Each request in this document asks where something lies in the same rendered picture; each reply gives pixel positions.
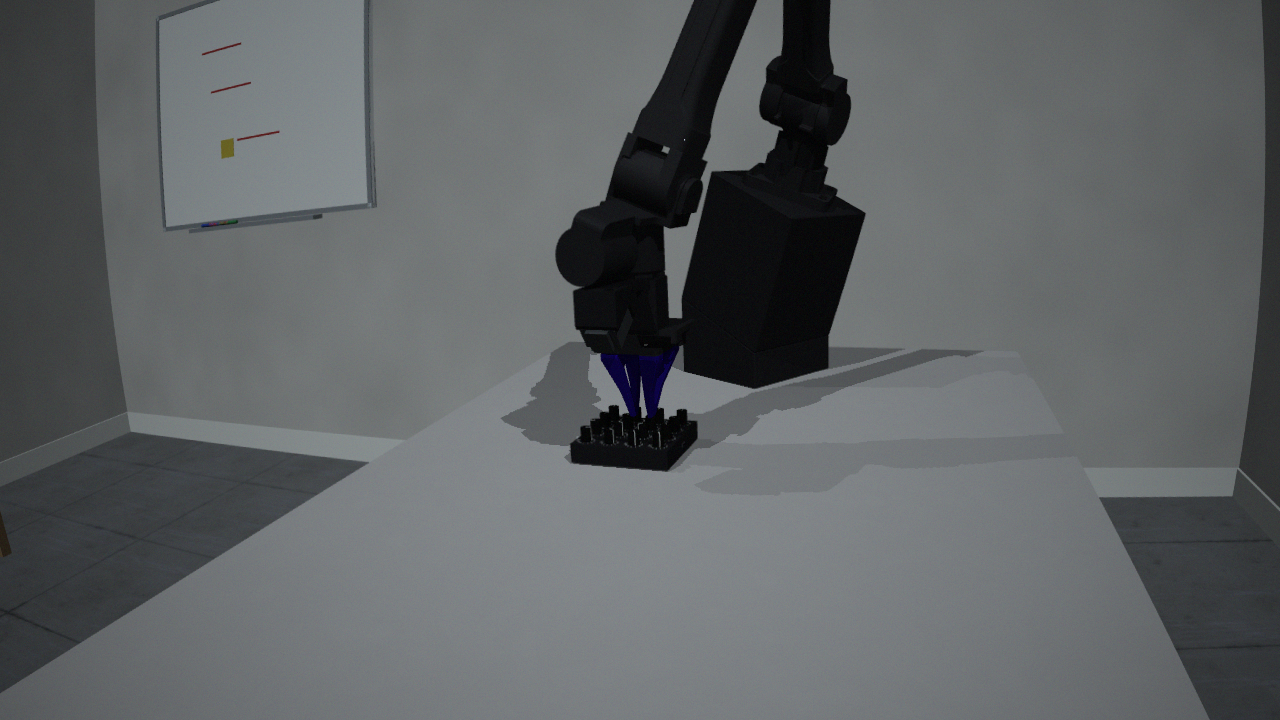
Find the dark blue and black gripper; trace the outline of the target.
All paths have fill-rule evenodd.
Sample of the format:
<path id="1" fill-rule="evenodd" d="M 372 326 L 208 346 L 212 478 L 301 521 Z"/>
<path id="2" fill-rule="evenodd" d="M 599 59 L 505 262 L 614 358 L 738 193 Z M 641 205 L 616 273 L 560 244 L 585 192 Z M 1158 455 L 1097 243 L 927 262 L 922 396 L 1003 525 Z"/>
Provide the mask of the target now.
<path id="1" fill-rule="evenodd" d="M 686 334 L 692 333 L 695 319 L 669 318 L 669 325 L 660 331 L 628 331 L 623 347 L 614 348 L 614 352 L 594 351 L 602 354 L 602 363 L 625 398 L 630 416 L 639 413 L 641 379 L 646 415 L 657 415 L 660 392 L 678 346 L 685 345 Z"/>

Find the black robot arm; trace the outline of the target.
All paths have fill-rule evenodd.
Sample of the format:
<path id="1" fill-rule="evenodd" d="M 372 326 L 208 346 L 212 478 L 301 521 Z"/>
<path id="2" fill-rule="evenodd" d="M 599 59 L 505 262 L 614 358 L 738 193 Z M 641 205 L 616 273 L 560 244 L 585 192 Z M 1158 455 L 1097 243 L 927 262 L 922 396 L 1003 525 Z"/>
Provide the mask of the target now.
<path id="1" fill-rule="evenodd" d="M 628 331 L 669 325 L 667 275 L 617 278 L 666 272 L 664 225 L 689 225 L 698 211 L 716 104 L 755 4 L 694 0 L 664 76 L 625 138 L 607 202 L 580 210 L 558 240 L 561 275 L 582 287 L 573 290 L 575 328 L 593 351 L 614 352 Z M 827 143 L 838 142 L 851 111 L 847 79 L 833 74 L 829 55 L 829 0 L 783 0 L 781 56 L 765 67 L 759 111 L 783 131 L 742 184 L 827 211 L 837 193 L 824 184 Z"/>

